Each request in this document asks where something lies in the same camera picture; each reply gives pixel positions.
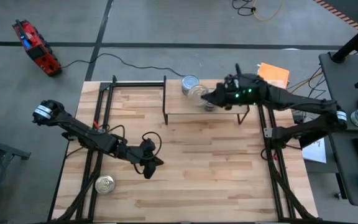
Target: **white paper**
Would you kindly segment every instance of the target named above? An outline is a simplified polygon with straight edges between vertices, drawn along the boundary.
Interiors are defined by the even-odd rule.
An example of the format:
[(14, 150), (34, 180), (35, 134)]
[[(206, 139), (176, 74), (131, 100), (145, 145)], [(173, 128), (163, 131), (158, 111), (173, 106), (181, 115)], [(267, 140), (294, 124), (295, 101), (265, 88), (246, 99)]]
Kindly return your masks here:
[(302, 149), (302, 154), (304, 159), (327, 163), (326, 146), (324, 144), (324, 138), (313, 142), (307, 147), (304, 147)]

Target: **orange box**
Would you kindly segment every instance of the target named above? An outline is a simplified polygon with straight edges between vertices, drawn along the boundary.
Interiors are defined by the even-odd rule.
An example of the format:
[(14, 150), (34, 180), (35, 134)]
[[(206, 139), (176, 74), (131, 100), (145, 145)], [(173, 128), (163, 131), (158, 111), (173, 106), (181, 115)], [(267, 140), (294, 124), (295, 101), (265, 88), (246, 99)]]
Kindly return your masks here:
[(266, 63), (261, 63), (258, 75), (269, 84), (285, 89), (288, 85), (290, 71)]

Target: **red power station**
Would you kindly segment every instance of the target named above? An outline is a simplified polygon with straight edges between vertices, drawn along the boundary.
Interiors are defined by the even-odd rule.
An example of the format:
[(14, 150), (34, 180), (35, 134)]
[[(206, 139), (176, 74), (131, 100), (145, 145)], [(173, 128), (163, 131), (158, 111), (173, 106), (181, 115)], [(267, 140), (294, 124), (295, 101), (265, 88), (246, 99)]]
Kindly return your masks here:
[(19, 21), (12, 25), (22, 42), (25, 52), (49, 76), (62, 72), (62, 66), (53, 54), (48, 42), (29, 21)]

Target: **desk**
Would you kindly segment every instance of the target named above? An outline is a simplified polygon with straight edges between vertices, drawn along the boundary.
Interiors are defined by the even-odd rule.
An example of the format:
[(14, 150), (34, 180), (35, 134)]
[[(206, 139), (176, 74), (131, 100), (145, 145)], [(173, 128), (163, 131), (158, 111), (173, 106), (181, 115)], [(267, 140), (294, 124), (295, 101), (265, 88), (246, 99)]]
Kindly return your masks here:
[(354, 87), (358, 82), (358, 55), (347, 56), (341, 64), (334, 63), (328, 54), (321, 54), (319, 59), (331, 98), (346, 111), (348, 120), (347, 131), (329, 136), (339, 169), (339, 188), (352, 205), (358, 205), (358, 155), (351, 143), (358, 138), (358, 127), (350, 121), (350, 114), (358, 108), (358, 89)]
[[(99, 84), (85, 82), (82, 89), (76, 118), (88, 125)], [(98, 195), (94, 222), (276, 221), (269, 169), (259, 155), (264, 140), (257, 108), (250, 107), (241, 126), (235, 115), (227, 114), (172, 116), (165, 125), (162, 96), (162, 87), (114, 88), (110, 126), (126, 127), (128, 145), (139, 144), (147, 131), (158, 132), (163, 140), (158, 157), (165, 163), (146, 180), (128, 162), (105, 156), (101, 175), (112, 176), (117, 185), (111, 194)], [(290, 110), (275, 117), (277, 125), (293, 125)], [(296, 141), (289, 144), (298, 146)], [(78, 143), (71, 142), (68, 152), (76, 148)], [(317, 216), (301, 151), (287, 148), (283, 153), (291, 189)], [(66, 159), (52, 218), (59, 217), (78, 193), (85, 158), (82, 150)], [(288, 216), (285, 203), (283, 209)]]

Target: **yellow cable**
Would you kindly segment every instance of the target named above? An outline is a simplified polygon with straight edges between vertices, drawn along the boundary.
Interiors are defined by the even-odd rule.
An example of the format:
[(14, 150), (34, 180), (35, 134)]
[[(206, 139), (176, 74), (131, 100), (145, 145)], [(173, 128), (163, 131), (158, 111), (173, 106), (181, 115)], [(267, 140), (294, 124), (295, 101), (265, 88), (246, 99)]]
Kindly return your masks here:
[[(319, 76), (322, 75), (322, 74), (323, 74), (323, 72), (319, 72), (319, 73), (317, 73), (315, 76), (311, 77), (310, 80), (313, 80), (313, 79), (319, 77)], [(304, 86), (305, 84), (307, 84), (310, 80), (304, 81), (300, 86), (296, 87), (296, 88), (295, 88), (294, 90), (292, 90), (290, 93), (294, 93), (297, 89), (299, 89), (299, 88), (301, 88), (302, 86)]]
[[(252, 7), (256, 8), (255, 6), (256, 6), (257, 1), (258, 1), (258, 0), (255, 0), (255, 1), (254, 1), (254, 4), (252, 5)], [(273, 19), (273, 18), (278, 14), (278, 12), (280, 12), (281, 8), (283, 7), (283, 3), (284, 3), (284, 0), (281, 0), (280, 7), (278, 8), (277, 12), (276, 12), (272, 17), (270, 17), (270, 18), (268, 18), (268, 19), (261, 19), (261, 18), (259, 18), (258, 15), (256, 14), (256, 9), (255, 9), (255, 11), (254, 11), (254, 16), (255, 16), (255, 18), (256, 18), (257, 20), (259, 20), (259, 21), (262, 21), (262, 22), (269, 21), (269, 20)]]

